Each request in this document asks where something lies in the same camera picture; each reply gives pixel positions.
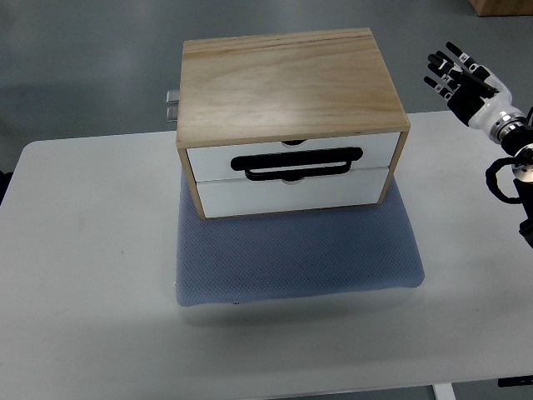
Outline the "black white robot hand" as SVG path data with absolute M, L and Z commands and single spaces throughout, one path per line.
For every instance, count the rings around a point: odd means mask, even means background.
M 446 101 L 447 107 L 467 127 L 488 133 L 512 118 L 526 115 L 512 105 L 507 86 L 486 66 L 446 43 L 446 52 L 428 56 L 431 76 L 424 82 Z

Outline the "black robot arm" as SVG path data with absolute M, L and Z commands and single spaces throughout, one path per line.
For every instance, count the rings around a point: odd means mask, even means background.
M 526 220 L 520 223 L 519 233 L 532 247 L 532 109 L 526 117 L 520 113 L 505 114 L 495 122 L 491 133 L 508 157 L 495 160 L 486 169 L 486 186 L 501 202 L 524 208 Z M 517 197 L 508 197 L 499 187 L 497 173 L 505 166 L 514 175 Z

